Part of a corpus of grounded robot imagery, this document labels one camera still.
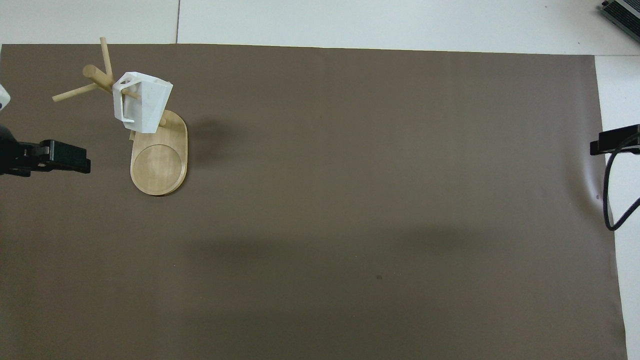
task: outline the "white floor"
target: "white floor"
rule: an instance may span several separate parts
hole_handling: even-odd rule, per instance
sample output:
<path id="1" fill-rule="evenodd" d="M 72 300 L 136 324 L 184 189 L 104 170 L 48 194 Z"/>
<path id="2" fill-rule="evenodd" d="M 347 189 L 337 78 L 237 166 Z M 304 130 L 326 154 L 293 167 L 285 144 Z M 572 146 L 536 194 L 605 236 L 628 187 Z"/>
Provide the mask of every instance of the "white floor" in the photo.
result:
<path id="1" fill-rule="evenodd" d="M 597 55 L 603 128 L 638 124 L 640 43 L 606 21 L 598 13 L 599 2 L 5 1 L 0 4 L 0 44 L 95 44 L 100 36 L 105 36 L 113 44 L 196 42 L 593 54 Z M 626 155 L 616 160 L 611 191 L 613 213 L 618 217 L 640 197 L 640 157 Z M 640 360 L 637 234 L 640 234 L 640 213 L 631 216 L 616 232 L 618 275 L 631 360 Z"/>

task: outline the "metal device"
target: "metal device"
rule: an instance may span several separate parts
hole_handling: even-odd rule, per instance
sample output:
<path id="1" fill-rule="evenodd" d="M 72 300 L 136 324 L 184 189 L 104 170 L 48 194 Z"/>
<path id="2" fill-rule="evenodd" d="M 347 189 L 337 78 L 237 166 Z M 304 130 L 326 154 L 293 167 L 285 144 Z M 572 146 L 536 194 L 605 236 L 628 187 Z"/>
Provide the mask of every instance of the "metal device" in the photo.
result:
<path id="1" fill-rule="evenodd" d="M 604 1 L 600 11 L 617 27 L 640 41 L 640 0 Z"/>

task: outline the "wooden peg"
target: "wooden peg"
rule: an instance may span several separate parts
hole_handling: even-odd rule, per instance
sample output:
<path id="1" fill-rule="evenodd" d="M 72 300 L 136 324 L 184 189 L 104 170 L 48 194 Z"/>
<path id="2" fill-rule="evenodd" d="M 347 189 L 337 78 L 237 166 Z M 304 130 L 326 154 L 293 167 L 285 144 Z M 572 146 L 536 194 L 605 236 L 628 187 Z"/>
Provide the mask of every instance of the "wooden peg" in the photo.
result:
<path id="1" fill-rule="evenodd" d="M 98 85 L 89 84 L 89 85 L 85 85 L 85 86 L 83 86 L 81 88 L 69 90 L 68 92 L 63 92 L 62 94 L 58 94 L 58 95 L 52 96 L 51 99 L 53 99 L 54 102 L 58 102 L 58 101 L 66 100 L 66 99 L 68 99 L 70 97 L 74 97 L 76 95 L 84 94 L 85 92 L 89 92 L 89 91 L 95 90 L 97 88 L 98 88 Z"/>
<path id="2" fill-rule="evenodd" d="M 111 87 L 113 86 L 115 81 L 113 81 L 113 79 L 107 76 L 107 74 L 103 73 L 95 65 L 85 66 L 82 69 L 82 75 L 84 75 L 86 78 L 91 79 L 94 83 L 98 84 L 99 87 L 107 90 L 109 93 L 113 93 L 113 90 Z M 122 93 L 126 96 L 131 96 L 137 100 L 142 99 L 140 94 L 136 94 L 128 90 L 122 90 Z"/>
<path id="3" fill-rule="evenodd" d="M 100 38 L 100 47 L 102 48 L 102 59 L 104 60 L 104 70 L 107 72 L 107 76 L 113 79 L 113 70 L 111 69 L 111 58 L 109 57 L 109 48 L 107 47 L 107 39 L 105 37 Z"/>

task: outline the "brown paper backdrop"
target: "brown paper backdrop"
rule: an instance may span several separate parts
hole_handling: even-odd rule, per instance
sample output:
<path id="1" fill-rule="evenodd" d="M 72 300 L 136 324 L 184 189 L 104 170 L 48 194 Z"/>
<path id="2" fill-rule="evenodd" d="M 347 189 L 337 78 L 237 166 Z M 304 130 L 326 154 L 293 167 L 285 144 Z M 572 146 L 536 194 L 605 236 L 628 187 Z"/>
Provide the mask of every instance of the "brown paper backdrop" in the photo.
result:
<path id="1" fill-rule="evenodd" d="M 129 178 L 99 45 L 4 45 L 0 121 L 90 175 L 0 177 L 5 359 L 625 359 L 592 56 L 111 45 L 189 173 Z"/>

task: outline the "wooden mug tree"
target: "wooden mug tree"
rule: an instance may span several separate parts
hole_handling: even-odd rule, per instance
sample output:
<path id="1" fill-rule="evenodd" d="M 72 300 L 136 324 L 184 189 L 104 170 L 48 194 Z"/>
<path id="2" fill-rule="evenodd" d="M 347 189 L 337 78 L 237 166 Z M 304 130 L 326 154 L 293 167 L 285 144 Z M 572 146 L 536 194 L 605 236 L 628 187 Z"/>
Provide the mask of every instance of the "wooden mug tree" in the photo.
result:
<path id="1" fill-rule="evenodd" d="M 173 85 L 135 72 L 127 72 L 120 80 L 115 81 L 111 69 L 109 49 L 104 37 L 100 38 L 100 45 L 106 73 L 94 65 L 85 66 L 82 73 L 86 78 L 91 79 L 93 83 L 55 95 L 52 97 L 53 101 L 62 101 L 95 89 L 102 89 L 111 93 L 116 108 L 116 118 L 121 120 L 126 128 L 132 129 L 129 135 L 129 139 L 133 141 L 129 172 L 133 183 L 140 191 L 149 195 L 167 195 L 180 187 L 186 177 L 188 155 L 188 134 L 183 119 L 172 111 L 164 110 L 166 99 Z M 155 79 L 158 83 L 168 84 L 168 90 L 165 90 L 164 93 L 165 98 L 153 103 L 151 97 L 154 94 L 151 94 L 151 91 L 145 91 L 146 88 L 142 84 L 122 88 L 123 86 L 129 86 L 128 83 L 131 79 L 135 79 L 136 76 L 144 76 L 149 79 Z M 124 119 L 123 109 L 127 108 L 129 103 L 132 104 L 131 106 L 137 104 L 139 108 L 157 113 L 158 119 L 156 119 L 155 123 L 152 121 L 151 125 L 146 124 L 145 129 L 147 130 L 144 133 L 140 130 L 140 122 L 143 119 L 139 119 L 137 124 L 134 124 L 135 120 Z"/>

